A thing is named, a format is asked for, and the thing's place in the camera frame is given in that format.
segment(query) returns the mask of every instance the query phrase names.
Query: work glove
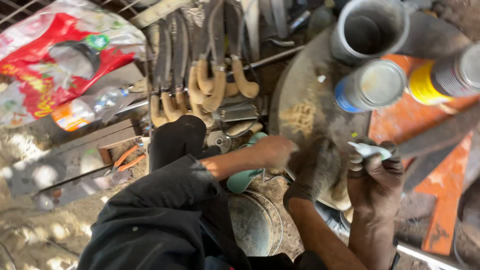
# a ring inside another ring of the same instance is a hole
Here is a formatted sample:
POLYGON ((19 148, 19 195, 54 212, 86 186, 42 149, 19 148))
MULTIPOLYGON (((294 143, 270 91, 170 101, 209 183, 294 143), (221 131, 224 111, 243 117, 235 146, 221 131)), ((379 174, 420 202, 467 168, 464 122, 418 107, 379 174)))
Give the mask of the work glove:
POLYGON ((288 201, 293 197, 315 202, 323 190, 338 181, 340 168, 340 154, 335 143, 327 137, 317 139, 305 153, 297 179, 283 196, 285 209, 288 210, 288 201))
MULTIPOLYGON (((357 140, 376 146, 369 139, 357 140)), ((392 157, 382 161, 381 154, 363 158, 354 151, 349 155, 347 188, 354 211, 372 220, 392 219, 400 208, 404 169, 395 144, 382 142, 392 157)))

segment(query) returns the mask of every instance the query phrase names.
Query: plastic bag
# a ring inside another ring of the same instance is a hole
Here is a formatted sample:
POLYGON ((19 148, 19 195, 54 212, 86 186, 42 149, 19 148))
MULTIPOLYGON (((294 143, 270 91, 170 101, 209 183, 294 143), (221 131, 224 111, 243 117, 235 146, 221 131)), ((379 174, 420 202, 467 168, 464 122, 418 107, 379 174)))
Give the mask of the plastic bag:
POLYGON ((87 0, 57 0, 0 34, 0 125, 50 114, 101 76, 145 60, 146 39, 128 21, 87 0))

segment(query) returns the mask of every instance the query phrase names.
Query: metal can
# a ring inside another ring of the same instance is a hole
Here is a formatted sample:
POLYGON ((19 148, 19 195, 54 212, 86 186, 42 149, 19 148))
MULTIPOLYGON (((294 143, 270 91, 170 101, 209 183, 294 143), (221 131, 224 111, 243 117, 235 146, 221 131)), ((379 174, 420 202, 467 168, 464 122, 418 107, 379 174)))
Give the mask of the metal can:
POLYGON ((407 84, 403 70, 390 60, 372 60, 343 77, 335 86, 339 107, 363 112, 395 103, 407 84))
POLYGON ((480 94, 480 43, 423 64, 410 75, 408 88, 425 105, 480 94))

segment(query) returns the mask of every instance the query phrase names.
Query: sleeve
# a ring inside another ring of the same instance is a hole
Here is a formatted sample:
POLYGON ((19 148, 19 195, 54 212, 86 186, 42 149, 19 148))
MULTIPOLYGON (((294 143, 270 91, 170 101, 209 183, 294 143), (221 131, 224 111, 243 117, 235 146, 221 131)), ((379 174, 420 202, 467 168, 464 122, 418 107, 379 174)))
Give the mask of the sleeve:
POLYGON ((203 269, 195 205, 221 192, 190 155, 137 180, 98 215, 78 269, 203 269))

